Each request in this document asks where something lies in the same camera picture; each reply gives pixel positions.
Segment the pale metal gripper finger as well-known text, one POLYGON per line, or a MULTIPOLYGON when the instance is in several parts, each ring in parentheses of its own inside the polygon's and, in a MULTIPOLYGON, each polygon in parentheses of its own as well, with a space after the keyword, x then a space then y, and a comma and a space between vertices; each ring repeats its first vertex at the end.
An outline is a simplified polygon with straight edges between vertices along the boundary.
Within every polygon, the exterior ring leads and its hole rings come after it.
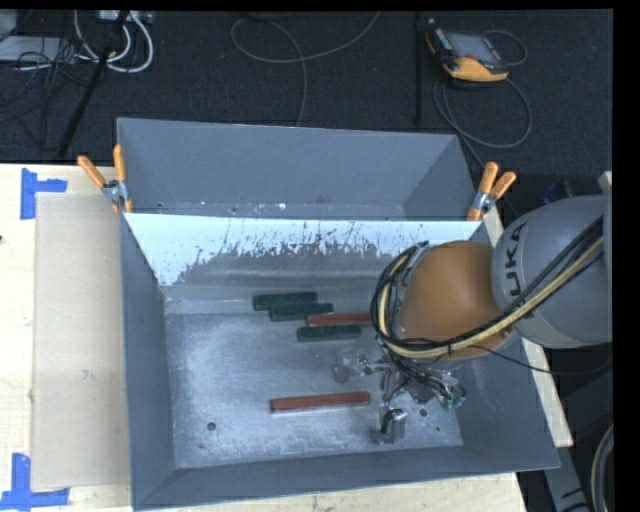
POLYGON ((382 415, 380 426, 374 431, 374 441, 378 444, 394 444, 405 436, 408 414, 400 408, 389 408, 382 415))
POLYGON ((332 367, 334 379, 344 384, 352 378, 370 376, 373 373, 365 349, 345 348, 336 352, 332 367))

